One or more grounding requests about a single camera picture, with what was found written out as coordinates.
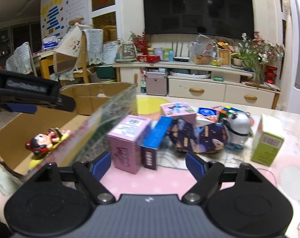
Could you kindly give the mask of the green clear plastic package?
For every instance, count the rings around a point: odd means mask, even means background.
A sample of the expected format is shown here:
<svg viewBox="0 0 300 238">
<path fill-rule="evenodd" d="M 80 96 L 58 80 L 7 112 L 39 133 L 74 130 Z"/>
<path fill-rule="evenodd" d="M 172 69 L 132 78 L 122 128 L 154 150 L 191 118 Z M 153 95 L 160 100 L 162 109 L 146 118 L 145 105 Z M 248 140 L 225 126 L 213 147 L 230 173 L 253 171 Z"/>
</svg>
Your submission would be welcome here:
<svg viewBox="0 0 300 238">
<path fill-rule="evenodd" d="M 59 167 L 87 162 L 109 149 L 106 134 L 127 115 L 136 115 L 137 85 L 126 82 L 68 85 L 61 94 L 75 99 L 76 112 L 88 118 L 73 130 L 57 149 L 26 174 L 31 178 L 47 163 Z"/>
</svg>

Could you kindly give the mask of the green carton box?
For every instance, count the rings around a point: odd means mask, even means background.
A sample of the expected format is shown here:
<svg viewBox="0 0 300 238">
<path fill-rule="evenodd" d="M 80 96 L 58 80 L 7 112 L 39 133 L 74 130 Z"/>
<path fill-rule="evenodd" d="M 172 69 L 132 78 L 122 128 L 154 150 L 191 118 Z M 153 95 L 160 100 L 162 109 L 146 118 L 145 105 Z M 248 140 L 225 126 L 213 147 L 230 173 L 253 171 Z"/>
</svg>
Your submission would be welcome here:
<svg viewBox="0 0 300 238">
<path fill-rule="evenodd" d="M 269 167 L 284 143 L 284 125 L 276 117 L 262 114 L 252 140 L 251 161 Z"/>
</svg>

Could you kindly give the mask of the dark space pattern cube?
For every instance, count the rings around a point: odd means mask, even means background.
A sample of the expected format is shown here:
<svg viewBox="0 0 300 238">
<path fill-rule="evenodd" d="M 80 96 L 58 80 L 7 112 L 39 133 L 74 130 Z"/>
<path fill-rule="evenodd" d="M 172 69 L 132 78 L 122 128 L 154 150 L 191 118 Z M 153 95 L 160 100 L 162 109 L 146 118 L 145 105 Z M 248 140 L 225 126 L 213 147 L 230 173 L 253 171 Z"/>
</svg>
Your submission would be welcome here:
<svg viewBox="0 0 300 238">
<path fill-rule="evenodd" d="M 182 118 L 172 121 L 169 137 L 180 152 L 214 154 L 224 149 L 228 136 L 222 123 L 197 127 Z"/>
</svg>

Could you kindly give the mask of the pink barcode box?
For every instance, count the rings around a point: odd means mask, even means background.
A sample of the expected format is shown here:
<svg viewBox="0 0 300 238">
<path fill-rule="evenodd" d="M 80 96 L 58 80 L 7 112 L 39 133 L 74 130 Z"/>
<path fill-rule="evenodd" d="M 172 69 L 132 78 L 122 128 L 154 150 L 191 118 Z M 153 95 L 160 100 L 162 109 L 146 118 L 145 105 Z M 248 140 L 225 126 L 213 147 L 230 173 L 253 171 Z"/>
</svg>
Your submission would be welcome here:
<svg viewBox="0 0 300 238">
<path fill-rule="evenodd" d="M 141 168 L 141 145 L 151 131 L 151 120 L 128 115 L 108 132 L 114 166 L 136 174 Z"/>
</svg>

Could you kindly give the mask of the blue long box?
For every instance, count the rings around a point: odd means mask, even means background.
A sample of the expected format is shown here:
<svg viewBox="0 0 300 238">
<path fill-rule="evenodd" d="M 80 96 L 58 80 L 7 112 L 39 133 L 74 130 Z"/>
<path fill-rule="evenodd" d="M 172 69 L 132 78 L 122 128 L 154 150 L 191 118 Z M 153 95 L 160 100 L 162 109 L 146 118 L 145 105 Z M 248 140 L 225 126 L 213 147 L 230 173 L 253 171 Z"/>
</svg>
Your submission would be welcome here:
<svg viewBox="0 0 300 238">
<path fill-rule="evenodd" d="M 157 169 L 156 154 L 168 130 L 170 130 L 172 122 L 172 117 L 162 116 L 143 141 L 141 145 L 141 160 L 145 168 Z"/>
</svg>

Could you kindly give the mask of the pink blue picture box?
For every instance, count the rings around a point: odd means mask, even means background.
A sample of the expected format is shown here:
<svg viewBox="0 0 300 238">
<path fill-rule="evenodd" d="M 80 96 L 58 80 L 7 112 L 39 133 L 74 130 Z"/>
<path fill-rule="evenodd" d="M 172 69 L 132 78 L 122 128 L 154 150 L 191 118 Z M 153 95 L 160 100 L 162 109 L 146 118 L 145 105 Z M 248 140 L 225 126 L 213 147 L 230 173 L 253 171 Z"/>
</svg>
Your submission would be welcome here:
<svg viewBox="0 0 300 238">
<path fill-rule="evenodd" d="M 197 112 L 187 103 L 165 103 L 160 105 L 161 115 L 182 118 L 186 122 L 194 125 L 196 123 Z"/>
</svg>

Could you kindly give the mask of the silver panda figure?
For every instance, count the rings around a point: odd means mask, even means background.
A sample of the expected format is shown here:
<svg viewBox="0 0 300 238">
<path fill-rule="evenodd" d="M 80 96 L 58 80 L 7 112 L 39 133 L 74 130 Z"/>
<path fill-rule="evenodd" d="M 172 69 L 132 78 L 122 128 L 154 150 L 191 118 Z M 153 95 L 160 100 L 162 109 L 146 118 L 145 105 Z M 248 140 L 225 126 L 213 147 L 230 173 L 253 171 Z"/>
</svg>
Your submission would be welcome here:
<svg viewBox="0 0 300 238">
<path fill-rule="evenodd" d="M 248 112 L 233 112 L 222 119 L 226 134 L 226 148 L 240 151 L 253 133 L 251 130 L 251 117 Z"/>
</svg>

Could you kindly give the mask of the rubiks cube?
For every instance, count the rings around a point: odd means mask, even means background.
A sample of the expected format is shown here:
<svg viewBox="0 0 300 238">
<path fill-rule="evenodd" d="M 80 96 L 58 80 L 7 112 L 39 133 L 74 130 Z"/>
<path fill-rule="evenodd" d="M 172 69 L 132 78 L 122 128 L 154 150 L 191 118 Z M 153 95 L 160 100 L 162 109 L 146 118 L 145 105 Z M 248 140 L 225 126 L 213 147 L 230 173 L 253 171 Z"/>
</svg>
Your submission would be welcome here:
<svg viewBox="0 0 300 238">
<path fill-rule="evenodd" d="M 223 107 L 218 114 L 218 122 L 221 122 L 223 118 L 228 118 L 228 116 L 234 112 L 241 112 L 241 110 L 230 107 L 230 106 L 225 106 Z"/>
</svg>

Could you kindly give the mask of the blue white tissue pack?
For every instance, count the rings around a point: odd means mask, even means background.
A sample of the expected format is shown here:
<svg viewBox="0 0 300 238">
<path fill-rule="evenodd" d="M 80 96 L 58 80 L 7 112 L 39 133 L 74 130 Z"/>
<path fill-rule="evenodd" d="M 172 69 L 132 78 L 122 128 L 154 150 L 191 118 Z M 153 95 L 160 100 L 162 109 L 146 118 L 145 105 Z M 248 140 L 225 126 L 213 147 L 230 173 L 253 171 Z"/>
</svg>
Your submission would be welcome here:
<svg viewBox="0 0 300 238">
<path fill-rule="evenodd" d="M 196 126 L 202 127 L 218 122 L 218 111 L 213 108 L 199 107 L 196 115 Z"/>
</svg>

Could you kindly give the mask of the wooden dining chair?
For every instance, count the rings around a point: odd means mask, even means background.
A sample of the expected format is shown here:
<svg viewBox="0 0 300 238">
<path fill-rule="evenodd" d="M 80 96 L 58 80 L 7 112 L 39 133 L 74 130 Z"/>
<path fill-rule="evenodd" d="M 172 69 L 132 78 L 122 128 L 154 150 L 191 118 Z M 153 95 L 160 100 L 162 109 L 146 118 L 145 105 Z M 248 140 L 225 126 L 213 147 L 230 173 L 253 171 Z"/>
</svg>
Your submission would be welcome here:
<svg viewBox="0 0 300 238">
<path fill-rule="evenodd" d="M 75 24 L 62 38 L 53 54 L 54 77 L 74 81 L 74 75 L 89 72 L 103 63 L 104 33 L 88 25 Z"/>
</svg>

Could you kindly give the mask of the glass kettle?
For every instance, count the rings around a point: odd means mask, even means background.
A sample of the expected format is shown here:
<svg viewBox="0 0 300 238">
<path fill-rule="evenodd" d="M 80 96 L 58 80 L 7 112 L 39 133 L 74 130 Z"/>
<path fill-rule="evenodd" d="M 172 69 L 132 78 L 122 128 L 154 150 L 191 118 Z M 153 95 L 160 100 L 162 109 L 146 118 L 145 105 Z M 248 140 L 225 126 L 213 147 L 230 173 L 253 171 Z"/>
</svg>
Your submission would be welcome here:
<svg viewBox="0 0 300 238">
<path fill-rule="evenodd" d="M 119 41 L 117 53 L 118 55 L 116 56 L 116 62 L 136 61 L 137 51 L 133 41 Z"/>
</svg>

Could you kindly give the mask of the pink storage box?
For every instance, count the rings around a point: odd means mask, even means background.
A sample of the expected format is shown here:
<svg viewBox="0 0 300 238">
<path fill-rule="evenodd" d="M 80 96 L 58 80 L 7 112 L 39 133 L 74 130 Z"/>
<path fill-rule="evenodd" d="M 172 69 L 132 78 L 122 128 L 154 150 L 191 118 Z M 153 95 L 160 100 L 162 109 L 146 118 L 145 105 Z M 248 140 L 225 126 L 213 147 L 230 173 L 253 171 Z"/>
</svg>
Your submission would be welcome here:
<svg viewBox="0 0 300 238">
<path fill-rule="evenodd" d="M 146 72 L 147 95 L 166 96 L 168 94 L 167 73 Z"/>
</svg>

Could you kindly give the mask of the framed picture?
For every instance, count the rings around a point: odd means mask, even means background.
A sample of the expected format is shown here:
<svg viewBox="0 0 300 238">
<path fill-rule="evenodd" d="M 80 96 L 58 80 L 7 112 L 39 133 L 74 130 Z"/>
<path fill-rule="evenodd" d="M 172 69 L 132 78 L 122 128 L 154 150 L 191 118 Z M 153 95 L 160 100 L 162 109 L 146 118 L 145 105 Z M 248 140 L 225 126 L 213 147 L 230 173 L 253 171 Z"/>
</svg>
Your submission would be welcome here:
<svg viewBox="0 0 300 238">
<path fill-rule="evenodd" d="M 223 66 L 231 66 L 231 51 L 228 49 L 218 49 L 218 57 Z"/>
</svg>

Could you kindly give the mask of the red tin box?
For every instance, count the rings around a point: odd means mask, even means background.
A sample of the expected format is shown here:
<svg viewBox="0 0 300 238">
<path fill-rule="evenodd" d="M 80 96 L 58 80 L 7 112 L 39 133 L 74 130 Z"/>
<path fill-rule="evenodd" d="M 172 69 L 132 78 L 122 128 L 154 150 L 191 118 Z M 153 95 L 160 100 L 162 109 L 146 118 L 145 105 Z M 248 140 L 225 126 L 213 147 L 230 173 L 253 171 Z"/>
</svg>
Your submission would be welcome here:
<svg viewBox="0 0 300 238">
<path fill-rule="evenodd" d="M 158 63 L 161 59 L 159 55 L 138 55 L 137 60 L 142 63 Z"/>
</svg>

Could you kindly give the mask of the plastic snack bag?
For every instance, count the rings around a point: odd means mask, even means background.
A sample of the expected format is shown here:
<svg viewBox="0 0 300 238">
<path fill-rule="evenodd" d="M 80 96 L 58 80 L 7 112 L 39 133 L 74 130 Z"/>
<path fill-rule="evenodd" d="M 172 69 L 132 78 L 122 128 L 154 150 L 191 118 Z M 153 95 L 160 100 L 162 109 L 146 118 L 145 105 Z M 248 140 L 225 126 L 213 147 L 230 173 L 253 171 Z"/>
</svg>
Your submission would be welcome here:
<svg viewBox="0 0 300 238">
<path fill-rule="evenodd" d="M 196 41 L 189 44 L 189 62 L 193 64 L 210 64 L 218 56 L 216 42 L 205 35 L 198 35 Z"/>
</svg>

